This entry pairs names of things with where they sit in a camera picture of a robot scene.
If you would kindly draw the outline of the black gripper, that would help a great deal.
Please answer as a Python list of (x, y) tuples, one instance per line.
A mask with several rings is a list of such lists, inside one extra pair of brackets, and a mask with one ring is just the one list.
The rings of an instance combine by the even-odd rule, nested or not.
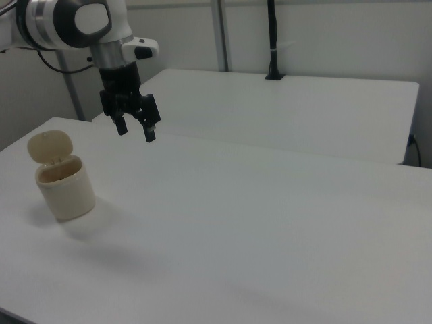
[(103, 113), (110, 117), (120, 136), (128, 132), (125, 113), (133, 115), (142, 125), (148, 143), (156, 139), (156, 123), (161, 121), (159, 110), (152, 94), (142, 96), (138, 66), (130, 63), (112, 69), (99, 69), (103, 90), (99, 93)]

